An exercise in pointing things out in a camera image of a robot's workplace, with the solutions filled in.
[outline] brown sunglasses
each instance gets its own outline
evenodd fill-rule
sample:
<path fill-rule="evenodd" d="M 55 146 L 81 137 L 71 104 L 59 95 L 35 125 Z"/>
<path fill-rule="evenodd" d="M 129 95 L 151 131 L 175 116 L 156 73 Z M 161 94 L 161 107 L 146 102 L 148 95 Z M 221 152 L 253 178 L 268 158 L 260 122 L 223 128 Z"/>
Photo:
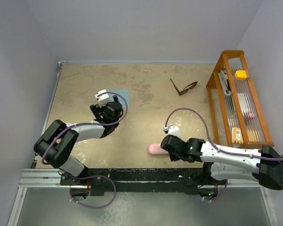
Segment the brown sunglasses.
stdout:
<path fill-rule="evenodd" d="M 195 81 L 195 82 L 193 82 L 193 83 L 187 85 L 186 87 L 184 87 L 183 91 L 180 92 L 180 91 L 178 90 L 178 88 L 176 87 L 176 85 L 174 84 L 173 80 L 172 80 L 172 79 L 170 79 L 170 80 L 171 80 L 171 82 L 173 83 L 174 88 L 176 89 L 176 91 L 178 92 L 178 94 L 179 94 L 180 96 L 183 95 L 183 94 L 185 94 L 185 93 L 186 93 L 187 91 L 189 91 L 190 89 L 194 88 L 194 87 L 197 85 L 197 83 L 198 83 L 198 81 Z"/>

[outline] pink sponge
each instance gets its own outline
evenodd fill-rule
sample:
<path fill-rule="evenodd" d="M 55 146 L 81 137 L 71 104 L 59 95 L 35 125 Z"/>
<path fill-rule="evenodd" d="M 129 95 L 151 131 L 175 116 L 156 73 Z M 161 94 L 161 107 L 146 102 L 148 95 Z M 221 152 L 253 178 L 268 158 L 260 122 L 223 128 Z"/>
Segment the pink sponge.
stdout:
<path fill-rule="evenodd" d="M 167 151 L 160 147 L 160 143 L 152 143 L 148 146 L 148 152 L 151 155 L 169 155 Z"/>

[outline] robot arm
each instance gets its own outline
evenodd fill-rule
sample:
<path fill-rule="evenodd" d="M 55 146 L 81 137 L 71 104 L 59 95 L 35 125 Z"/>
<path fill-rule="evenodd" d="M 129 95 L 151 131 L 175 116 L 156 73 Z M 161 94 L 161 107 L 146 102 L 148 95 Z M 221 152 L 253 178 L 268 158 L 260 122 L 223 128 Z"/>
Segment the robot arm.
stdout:
<path fill-rule="evenodd" d="M 283 161 L 271 162 L 252 158 L 254 155 L 280 158 L 270 146 L 264 145 L 262 149 L 240 149 L 217 145 L 227 152 L 243 152 L 249 157 L 229 155 L 219 152 L 211 143 L 202 139 L 190 138 L 187 142 L 182 141 L 177 126 L 170 126 L 164 130 L 168 135 L 161 142 L 161 148 L 169 153 L 170 160 L 204 162 L 204 178 L 252 180 L 270 189 L 283 189 Z"/>
<path fill-rule="evenodd" d="M 113 96 L 114 101 L 111 102 L 108 94 L 99 94 L 107 92 L 102 90 L 95 95 L 98 100 L 97 105 L 91 105 L 90 109 L 95 116 L 95 120 L 86 125 L 75 126 L 75 124 L 64 123 L 61 120 L 55 120 L 35 143 L 34 151 L 43 156 L 54 138 L 67 127 L 73 126 L 61 138 L 59 142 L 47 153 L 45 160 L 54 168 L 60 168 L 69 172 L 73 176 L 79 176 L 85 166 L 76 158 L 70 155 L 76 142 L 91 138 L 104 138 L 112 133 L 118 127 L 118 123 L 112 126 L 99 124 L 113 123 L 119 120 L 123 115 L 123 107 L 118 101 L 117 96 Z"/>

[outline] speckled tabletop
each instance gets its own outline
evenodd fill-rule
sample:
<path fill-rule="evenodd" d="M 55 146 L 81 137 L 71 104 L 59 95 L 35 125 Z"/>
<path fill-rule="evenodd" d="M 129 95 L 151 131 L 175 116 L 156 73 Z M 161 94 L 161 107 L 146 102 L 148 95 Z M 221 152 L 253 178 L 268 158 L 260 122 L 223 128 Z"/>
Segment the speckled tabletop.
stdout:
<path fill-rule="evenodd" d="M 206 83 L 214 65 L 65 65 L 58 82 L 47 126 L 55 119 L 66 123 L 91 121 L 89 109 L 94 95 L 102 89 L 128 89 L 130 106 L 119 127 L 103 139 L 76 143 L 72 155 L 88 168 L 193 168 L 202 163 L 171 162 L 168 156 L 148 154 L 150 143 L 165 136 L 167 116 L 178 107 L 198 111 L 208 123 L 213 137 Z M 170 78 L 182 90 L 197 86 L 179 96 Z M 201 120 L 189 111 L 178 111 L 169 125 L 179 126 L 182 138 L 206 138 Z M 38 160 L 37 168 L 47 168 Z"/>

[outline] wooden shelf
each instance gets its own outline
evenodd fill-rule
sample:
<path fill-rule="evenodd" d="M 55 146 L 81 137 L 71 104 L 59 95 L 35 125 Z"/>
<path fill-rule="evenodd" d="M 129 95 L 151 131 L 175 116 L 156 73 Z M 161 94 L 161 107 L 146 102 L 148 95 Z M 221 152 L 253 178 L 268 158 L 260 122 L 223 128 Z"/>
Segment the wooden shelf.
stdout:
<path fill-rule="evenodd" d="M 223 94 L 218 76 L 218 73 L 224 69 L 227 71 L 229 85 L 232 91 L 230 97 Z M 234 74 L 237 70 L 247 71 L 249 78 L 247 80 L 236 79 Z M 215 107 L 221 108 L 228 146 L 233 146 L 233 127 L 241 129 L 243 144 L 240 145 L 240 148 L 261 148 L 262 145 L 274 146 L 242 50 L 223 51 L 207 83 L 215 142 L 219 144 L 218 127 L 211 89 L 217 89 L 218 91 L 220 106 Z"/>

